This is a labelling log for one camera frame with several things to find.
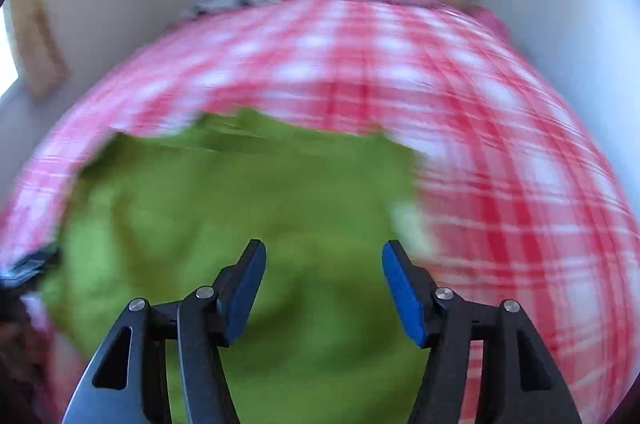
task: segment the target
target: green cloth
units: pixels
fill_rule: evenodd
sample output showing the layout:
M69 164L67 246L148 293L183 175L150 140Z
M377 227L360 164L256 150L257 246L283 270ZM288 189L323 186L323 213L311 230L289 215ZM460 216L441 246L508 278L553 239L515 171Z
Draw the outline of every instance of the green cloth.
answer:
M79 174L42 295L90 357L130 299L179 300L251 238L267 269L244 334L221 349L242 424L404 424L426 354L381 266L414 154L381 133L322 133L253 110L174 136L117 133ZM175 349L174 423L185 422Z

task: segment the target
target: pink checkered cloth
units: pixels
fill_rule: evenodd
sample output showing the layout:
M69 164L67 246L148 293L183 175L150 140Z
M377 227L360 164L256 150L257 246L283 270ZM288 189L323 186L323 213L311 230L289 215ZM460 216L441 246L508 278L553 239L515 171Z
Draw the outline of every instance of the pink checkered cloth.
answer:
M156 134L236 104L320 130L382 125L424 156L424 223L440 242L424 264L469 300L518 300L584 423L612 413L640 369L638 226L558 94L451 9L287 0L167 34L106 76L40 144L4 212L0 263L50 240L73 176L112 130ZM42 327L59 417L82 361ZM474 348L463 422L474 414L480 355Z

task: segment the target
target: metal screw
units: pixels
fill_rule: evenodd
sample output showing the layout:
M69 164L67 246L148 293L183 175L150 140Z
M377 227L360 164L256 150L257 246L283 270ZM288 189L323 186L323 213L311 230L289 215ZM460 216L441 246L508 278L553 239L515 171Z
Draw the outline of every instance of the metal screw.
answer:
M507 299L507 301L504 302L504 309L507 312L518 312L520 310L520 303L512 299Z
M448 287L440 287L436 289L436 298L442 300L449 300L453 298L453 290Z
M208 285L205 287L200 287L198 290L196 290L196 298L207 299L213 296L213 293L213 287L210 287Z
M129 302L129 310L132 312L138 312L142 310L146 305L146 302L142 298L135 298Z

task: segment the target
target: red plaid fabric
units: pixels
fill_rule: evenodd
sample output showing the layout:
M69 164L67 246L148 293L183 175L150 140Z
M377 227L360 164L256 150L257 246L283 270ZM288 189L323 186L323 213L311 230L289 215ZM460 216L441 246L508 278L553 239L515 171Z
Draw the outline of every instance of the red plaid fabric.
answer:
M204 17L141 49L25 166L2 220L1 263L51 239L73 176L110 131L156 134L235 104L322 130L381 125L415 149L424 224L440 243L425 261L436 280L469 300L518 300L584 423L612 413L640 369L636 221L551 87L450 9L288 0ZM480 368L475 348L463 422ZM62 409L78 372L52 369Z

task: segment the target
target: blue gripper pad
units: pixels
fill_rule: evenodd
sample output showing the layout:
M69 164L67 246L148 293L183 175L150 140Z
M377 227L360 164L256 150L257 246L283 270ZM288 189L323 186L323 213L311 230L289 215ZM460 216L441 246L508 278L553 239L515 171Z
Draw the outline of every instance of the blue gripper pad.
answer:
M389 242L382 248L382 270L391 290L396 310L405 333L423 348L427 340L424 327L424 307L415 295L411 282Z
M248 263L244 266L242 276L236 284L231 298L223 308L225 317L225 329L223 337L231 345L242 334L244 325L249 318L251 307L254 305L258 287L262 282L262 276L267 266L267 250L262 242L258 242Z

